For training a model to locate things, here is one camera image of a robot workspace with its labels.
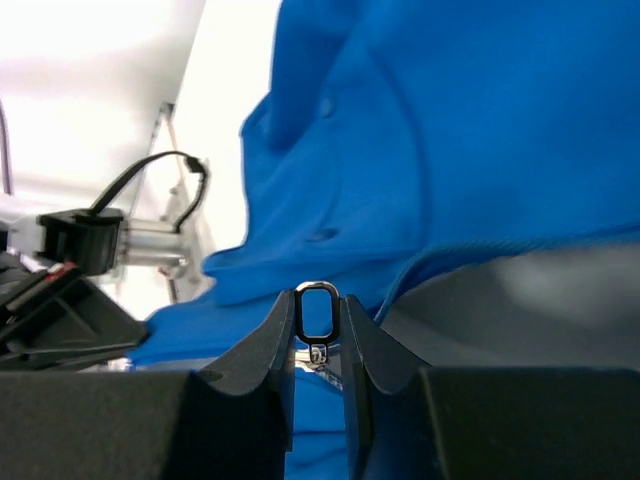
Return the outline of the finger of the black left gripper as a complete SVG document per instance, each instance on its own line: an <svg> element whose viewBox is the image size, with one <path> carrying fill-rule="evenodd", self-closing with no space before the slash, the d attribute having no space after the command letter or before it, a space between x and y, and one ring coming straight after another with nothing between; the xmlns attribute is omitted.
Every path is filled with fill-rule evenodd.
<svg viewBox="0 0 640 480"><path fill-rule="evenodd" d="M34 272L1 288L3 370L83 370L148 336L79 269Z"/></svg>

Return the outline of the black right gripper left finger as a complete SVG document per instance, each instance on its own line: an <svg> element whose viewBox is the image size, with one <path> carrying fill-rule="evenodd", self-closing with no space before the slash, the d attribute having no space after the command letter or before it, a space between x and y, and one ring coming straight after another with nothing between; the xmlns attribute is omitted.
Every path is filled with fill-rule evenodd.
<svg viewBox="0 0 640 480"><path fill-rule="evenodd" d="M294 293L279 294L265 320L225 354L206 365L199 375L234 401L267 406L284 437L293 445L294 423Z"/></svg>

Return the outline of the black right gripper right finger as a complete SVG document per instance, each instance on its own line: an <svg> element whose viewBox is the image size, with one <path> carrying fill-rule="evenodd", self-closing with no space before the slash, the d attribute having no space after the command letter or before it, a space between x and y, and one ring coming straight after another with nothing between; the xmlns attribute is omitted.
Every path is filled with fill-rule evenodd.
<svg viewBox="0 0 640 480"><path fill-rule="evenodd" d="M350 477L423 479L424 363L351 295L341 302L341 366Z"/></svg>

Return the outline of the blue zip-up jacket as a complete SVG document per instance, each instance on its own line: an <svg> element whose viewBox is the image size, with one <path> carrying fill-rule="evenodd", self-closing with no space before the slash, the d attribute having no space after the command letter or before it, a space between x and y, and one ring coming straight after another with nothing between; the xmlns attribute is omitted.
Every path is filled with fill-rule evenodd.
<svg viewBox="0 0 640 480"><path fill-rule="evenodd" d="M424 366L423 479L639 475L639 5L285 1L246 119L248 232L149 321L218 479L352 479L340 335L293 445L199 375L307 281Z"/></svg>

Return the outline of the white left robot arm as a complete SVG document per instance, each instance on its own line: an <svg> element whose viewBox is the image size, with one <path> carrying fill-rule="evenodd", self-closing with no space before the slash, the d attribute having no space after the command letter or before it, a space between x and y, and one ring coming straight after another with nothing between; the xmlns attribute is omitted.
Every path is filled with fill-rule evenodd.
<svg viewBox="0 0 640 480"><path fill-rule="evenodd" d="M111 205L158 158L128 167L86 208L57 210L1 196L2 371L81 371L148 338L146 327L93 280L129 265L176 273L198 254L190 219L209 180L200 159L183 157L198 187L169 221L138 221Z"/></svg>

